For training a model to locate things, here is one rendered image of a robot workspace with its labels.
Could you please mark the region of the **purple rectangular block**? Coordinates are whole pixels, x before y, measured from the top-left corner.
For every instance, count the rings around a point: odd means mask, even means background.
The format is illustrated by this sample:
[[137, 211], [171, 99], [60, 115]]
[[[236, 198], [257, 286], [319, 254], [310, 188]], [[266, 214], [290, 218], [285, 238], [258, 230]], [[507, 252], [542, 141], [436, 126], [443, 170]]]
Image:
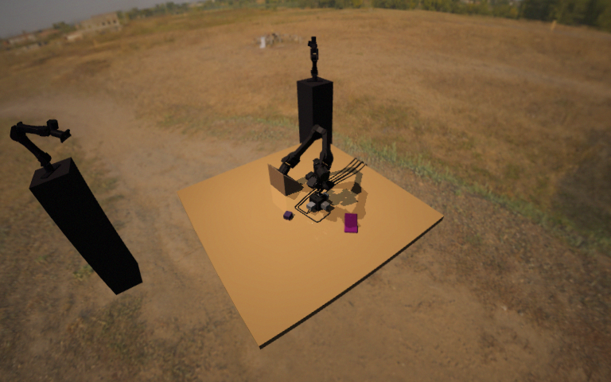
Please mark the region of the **purple rectangular block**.
[[345, 213], [344, 232], [357, 232], [356, 214]]

